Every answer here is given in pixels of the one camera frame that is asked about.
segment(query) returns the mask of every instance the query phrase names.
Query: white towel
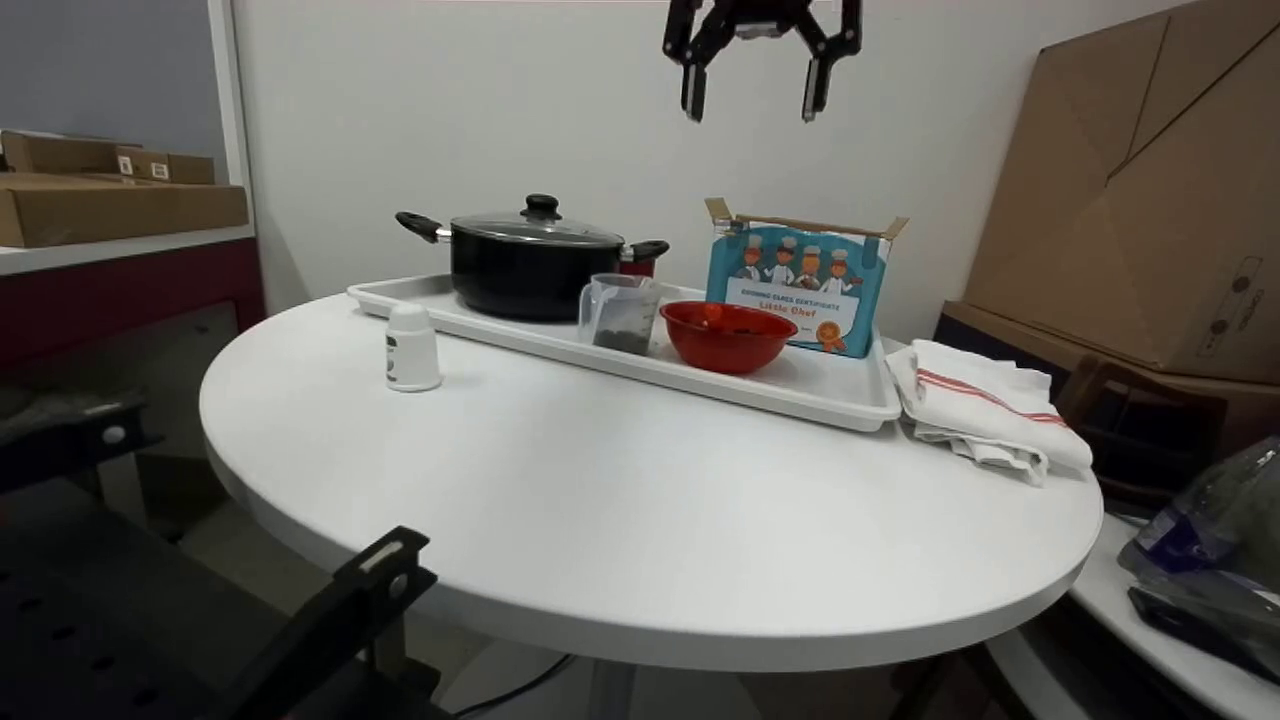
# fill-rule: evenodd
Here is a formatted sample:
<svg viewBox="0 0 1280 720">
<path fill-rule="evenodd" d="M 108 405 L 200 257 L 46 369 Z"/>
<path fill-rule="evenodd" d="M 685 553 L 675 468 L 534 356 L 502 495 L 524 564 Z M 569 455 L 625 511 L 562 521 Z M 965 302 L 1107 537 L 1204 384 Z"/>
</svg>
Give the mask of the white towel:
<svg viewBox="0 0 1280 720">
<path fill-rule="evenodd" d="M 1059 419 L 1047 376 L 937 342 L 887 356 L 912 438 L 1019 477 L 1093 468 L 1093 447 Z"/>
</svg>

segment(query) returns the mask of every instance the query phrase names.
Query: robotic arm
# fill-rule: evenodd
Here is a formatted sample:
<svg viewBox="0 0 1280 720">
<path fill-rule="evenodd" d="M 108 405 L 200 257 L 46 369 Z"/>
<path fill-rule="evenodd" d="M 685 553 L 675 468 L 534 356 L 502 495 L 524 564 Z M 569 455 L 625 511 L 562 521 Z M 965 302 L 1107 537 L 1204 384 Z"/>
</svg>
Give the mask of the robotic arm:
<svg viewBox="0 0 1280 720">
<path fill-rule="evenodd" d="M 694 36 L 704 0 L 673 0 L 663 57 L 685 63 L 682 108 L 704 119 L 709 63 L 738 36 L 789 36 L 794 28 L 809 45 L 809 77 L 802 117 L 812 119 L 827 108 L 834 63 L 863 49 L 863 0 L 842 0 L 842 34 L 823 36 L 812 20 L 812 0 L 713 0 L 704 28 Z"/>
</svg>

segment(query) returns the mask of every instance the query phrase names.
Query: black pot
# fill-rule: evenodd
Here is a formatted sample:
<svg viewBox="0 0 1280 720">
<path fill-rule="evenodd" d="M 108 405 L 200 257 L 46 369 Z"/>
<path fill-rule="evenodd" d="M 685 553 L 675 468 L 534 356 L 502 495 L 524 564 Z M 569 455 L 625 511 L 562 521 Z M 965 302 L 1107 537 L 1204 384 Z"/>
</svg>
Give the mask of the black pot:
<svg viewBox="0 0 1280 720">
<path fill-rule="evenodd" d="M 663 241 L 625 243 L 625 236 L 574 225 L 556 211 L 556 195 L 530 195 L 524 211 L 454 225 L 418 211 L 398 211 L 398 219 L 434 243 L 454 241 L 454 288 L 467 309 L 540 323 L 574 323 L 592 274 L 649 276 L 670 252 Z"/>
</svg>

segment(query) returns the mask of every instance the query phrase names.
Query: red bowl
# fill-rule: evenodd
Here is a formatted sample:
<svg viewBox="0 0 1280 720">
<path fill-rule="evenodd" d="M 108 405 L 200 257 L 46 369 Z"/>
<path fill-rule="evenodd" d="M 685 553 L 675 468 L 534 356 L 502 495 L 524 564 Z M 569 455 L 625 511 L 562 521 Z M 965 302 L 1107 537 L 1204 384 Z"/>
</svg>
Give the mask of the red bowl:
<svg viewBox="0 0 1280 720">
<path fill-rule="evenodd" d="M 663 306 L 670 338 L 685 364 L 751 376 L 771 364 L 797 323 L 741 306 Z"/>
</svg>

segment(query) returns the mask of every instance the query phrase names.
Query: cardboard box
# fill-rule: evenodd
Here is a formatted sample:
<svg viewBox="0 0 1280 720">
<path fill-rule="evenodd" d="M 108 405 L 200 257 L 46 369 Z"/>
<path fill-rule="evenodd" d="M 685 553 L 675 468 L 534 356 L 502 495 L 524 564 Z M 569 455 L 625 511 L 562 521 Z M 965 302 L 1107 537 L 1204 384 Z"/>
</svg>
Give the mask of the cardboard box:
<svg viewBox="0 0 1280 720">
<path fill-rule="evenodd" d="M 1224 408 L 1217 438 L 1210 438 L 1217 455 L 1229 455 L 1259 438 L 1280 434 L 1280 384 L 1232 384 L 1232 382 L 1202 382 L 1202 376 L 1168 376 L 1140 364 L 1130 364 L 1122 356 L 1093 352 L 1084 343 L 1072 343 L 1063 338 L 1035 332 L 1029 323 L 992 317 L 977 306 L 944 306 L 944 320 L 962 320 L 965 328 L 977 328 L 1010 350 L 1019 350 L 1056 372 L 1072 376 L 1087 364 L 1111 364 L 1123 369 L 1148 384 L 1162 384 L 1168 392 L 1182 392 L 1190 402 L 1211 402 Z"/>
<path fill-rule="evenodd" d="M 214 183 L 207 156 L 178 156 L 178 154 L 149 154 L 149 148 L 115 148 L 115 174 L 132 179 L 155 179 L 155 183 Z"/>
<path fill-rule="evenodd" d="M 0 131 L 7 174 L 115 174 L 115 146 Z"/>
<path fill-rule="evenodd" d="M 1280 382 L 1280 4 L 1045 49 L 968 306 L 1143 369 Z"/>
<path fill-rule="evenodd" d="M 0 174 L 0 243 L 92 243 L 245 225 L 245 189 Z"/>
</svg>

